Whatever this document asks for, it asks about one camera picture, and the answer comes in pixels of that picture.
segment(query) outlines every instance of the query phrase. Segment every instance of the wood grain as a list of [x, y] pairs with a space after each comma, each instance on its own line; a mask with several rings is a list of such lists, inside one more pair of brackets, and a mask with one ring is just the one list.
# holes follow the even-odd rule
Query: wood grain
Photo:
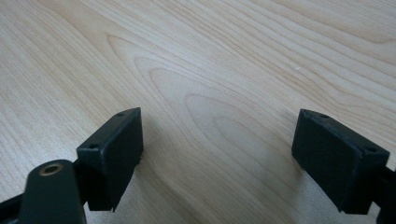
[[339, 214], [290, 146], [308, 108], [394, 169], [394, 1], [2, 1], [0, 22], [1, 201], [140, 106], [142, 163], [89, 223], [375, 223]]

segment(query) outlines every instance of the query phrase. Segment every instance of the black clamp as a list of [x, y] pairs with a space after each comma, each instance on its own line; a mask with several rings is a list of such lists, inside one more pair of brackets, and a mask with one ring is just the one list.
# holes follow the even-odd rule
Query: black clamp
[[338, 210], [364, 214], [381, 207], [377, 223], [396, 223], [396, 174], [389, 152], [324, 114], [302, 109], [292, 156]]
[[77, 148], [78, 159], [49, 161], [28, 176], [25, 192], [0, 203], [0, 223], [86, 223], [116, 209], [143, 152], [140, 108], [109, 119]]

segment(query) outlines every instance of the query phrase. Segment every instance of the wooden table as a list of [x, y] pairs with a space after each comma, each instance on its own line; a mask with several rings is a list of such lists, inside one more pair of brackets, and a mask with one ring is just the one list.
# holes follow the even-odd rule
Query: wooden table
[[396, 153], [394, 1], [2, 1], [0, 22], [1, 201], [140, 106], [141, 165], [89, 223], [375, 223], [290, 147], [307, 108]]

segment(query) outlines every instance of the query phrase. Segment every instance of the metal screw hole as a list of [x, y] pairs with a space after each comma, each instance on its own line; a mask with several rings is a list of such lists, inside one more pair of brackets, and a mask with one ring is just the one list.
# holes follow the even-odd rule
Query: metal screw hole
[[41, 169], [39, 173], [42, 176], [55, 175], [56, 173], [60, 172], [63, 168], [64, 167], [60, 163], [54, 163]]

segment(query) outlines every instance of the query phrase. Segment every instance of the black plastic part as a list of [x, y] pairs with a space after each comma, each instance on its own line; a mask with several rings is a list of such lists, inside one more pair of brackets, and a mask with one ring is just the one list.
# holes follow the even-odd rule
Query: black plastic part
[[0, 224], [17, 223], [22, 194], [0, 203]]
[[326, 115], [302, 109], [292, 155], [339, 211], [367, 214], [389, 152]]
[[384, 169], [375, 192], [375, 203], [381, 207], [376, 223], [396, 223], [396, 173], [389, 168]]
[[71, 161], [49, 161], [29, 174], [18, 223], [85, 223]]
[[81, 200], [90, 210], [115, 210], [143, 152], [140, 108], [113, 116], [77, 149]]

